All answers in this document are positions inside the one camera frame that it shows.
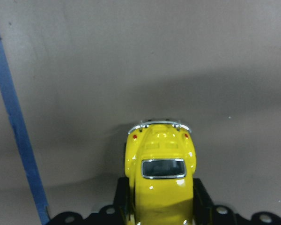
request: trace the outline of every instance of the yellow toy car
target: yellow toy car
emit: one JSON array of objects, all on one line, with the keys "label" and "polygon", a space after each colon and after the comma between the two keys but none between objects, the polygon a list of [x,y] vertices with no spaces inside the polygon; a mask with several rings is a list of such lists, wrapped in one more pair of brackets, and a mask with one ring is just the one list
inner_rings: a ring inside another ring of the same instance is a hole
[{"label": "yellow toy car", "polygon": [[196,154],[187,126],[165,120],[133,127],[125,151],[128,224],[191,225],[195,170]]}]

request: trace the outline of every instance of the blue line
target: blue line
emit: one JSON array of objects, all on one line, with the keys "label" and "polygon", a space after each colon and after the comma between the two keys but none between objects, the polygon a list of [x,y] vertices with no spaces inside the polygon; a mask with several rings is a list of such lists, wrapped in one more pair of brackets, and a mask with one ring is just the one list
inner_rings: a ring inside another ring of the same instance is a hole
[{"label": "blue line", "polygon": [[37,164],[33,155],[28,132],[21,112],[18,97],[14,88],[14,83],[9,71],[7,59],[4,53],[0,38],[0,91],[3,97],[9,122],[14,130],[15,140],[22,159],[24,170],[33,199],[38,211],[42,225],[49,222],[46,207],[48,202],[38,173]]}]

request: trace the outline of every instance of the window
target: window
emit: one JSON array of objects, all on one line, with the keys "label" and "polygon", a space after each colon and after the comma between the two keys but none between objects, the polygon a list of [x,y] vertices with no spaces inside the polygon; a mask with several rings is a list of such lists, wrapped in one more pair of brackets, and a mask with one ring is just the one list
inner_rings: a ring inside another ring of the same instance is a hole
[{"label": "window", "polygon": [[183,159],[150,159],[142,161],[142,176],[149,179],[171,179],[185,177]]}]

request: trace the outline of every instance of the tape strip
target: tape strip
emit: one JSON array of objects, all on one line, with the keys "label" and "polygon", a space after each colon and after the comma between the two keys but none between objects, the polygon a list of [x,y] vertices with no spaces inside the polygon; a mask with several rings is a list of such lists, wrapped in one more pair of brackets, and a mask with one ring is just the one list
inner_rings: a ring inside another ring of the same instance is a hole
[{"label": "tape strip", "polygon": [[14,130],[15,140],[22,159],[24,170],[33,199],[38,211],[38,215],[43,225],[49,222],[46,207],[48,202],[44,192],[41,178],[38,173],[37,164],[33,155],[28,132],[21,112],[18,97],[14,88],[14,83],[9,71],[7,59],[4,53],[0,38],[0,91],[3,97],[9,122]]}]

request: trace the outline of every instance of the car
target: car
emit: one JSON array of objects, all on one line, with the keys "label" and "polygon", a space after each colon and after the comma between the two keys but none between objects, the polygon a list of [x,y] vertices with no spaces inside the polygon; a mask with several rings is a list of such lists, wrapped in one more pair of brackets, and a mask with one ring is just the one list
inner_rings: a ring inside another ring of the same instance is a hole
[{"label": "car", "polygon": [[127,224],[192,224],[196,153],[191,131],[180,122],[142,122],[128,132],[125,175],[129,178]]}]

